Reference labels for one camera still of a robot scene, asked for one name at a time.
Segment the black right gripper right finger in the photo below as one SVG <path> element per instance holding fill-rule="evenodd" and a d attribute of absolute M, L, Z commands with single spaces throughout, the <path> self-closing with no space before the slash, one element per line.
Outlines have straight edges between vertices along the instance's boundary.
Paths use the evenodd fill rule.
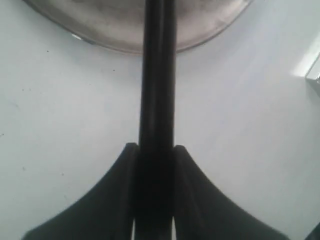
<path fill-rule="evenodd" d="M 174 149 L 174 222 L 178 240 L 286 240 L 226 197 L 187 149 Z"/>

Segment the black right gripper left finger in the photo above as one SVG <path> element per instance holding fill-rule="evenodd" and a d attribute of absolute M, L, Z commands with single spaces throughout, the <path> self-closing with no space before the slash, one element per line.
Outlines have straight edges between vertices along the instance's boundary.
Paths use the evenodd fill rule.
<path fill-rule="evenodd" d="M 139 147 L 125 145 L 102 179 L 81 199 L 28 231 L 25 240 L 129 240 L 133 227 L 133 189 Z"/>

